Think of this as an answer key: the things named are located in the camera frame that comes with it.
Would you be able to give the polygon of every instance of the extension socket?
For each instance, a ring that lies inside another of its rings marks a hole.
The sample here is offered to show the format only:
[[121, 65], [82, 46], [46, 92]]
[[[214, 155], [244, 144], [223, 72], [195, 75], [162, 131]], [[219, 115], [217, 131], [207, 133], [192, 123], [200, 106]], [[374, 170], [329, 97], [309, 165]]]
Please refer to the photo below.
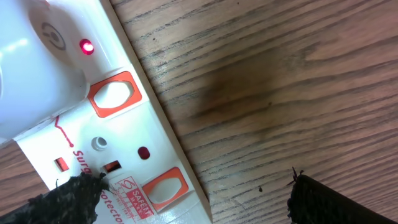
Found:
[[[66, 52], [91, 85], [74, 109], [16, 138], [47, 187], [104, 172], [112, 193], [101, 194], [97, 224], [211, 223], [206, 196], [109, 1], [37, 1], [35, 22], [59, 21], [52, 28], [72, 43]], [[43, 43], [54, 38], [36, 33]]]

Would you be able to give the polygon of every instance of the wood grain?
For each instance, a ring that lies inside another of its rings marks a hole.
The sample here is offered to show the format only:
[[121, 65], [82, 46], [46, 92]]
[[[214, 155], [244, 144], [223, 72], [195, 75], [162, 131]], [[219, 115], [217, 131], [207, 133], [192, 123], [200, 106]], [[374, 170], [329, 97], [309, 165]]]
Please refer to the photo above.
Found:
[[292, 166], [398, 221], [397, 1], [112, 4], [214, 223], [290, 223]]

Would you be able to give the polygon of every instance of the sticker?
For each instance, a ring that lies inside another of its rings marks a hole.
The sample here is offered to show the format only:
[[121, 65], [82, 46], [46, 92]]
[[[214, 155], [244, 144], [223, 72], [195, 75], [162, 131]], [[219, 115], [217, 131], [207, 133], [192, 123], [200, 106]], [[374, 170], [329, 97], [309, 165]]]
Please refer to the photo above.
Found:
[[135, 222], [155, 215], [155, 210], [149, 203], [144, 191], [137, 185], [130, 176], [120, 180], [111, 180], [116, 201], [123, 208], [127, 218], [132, 218]]

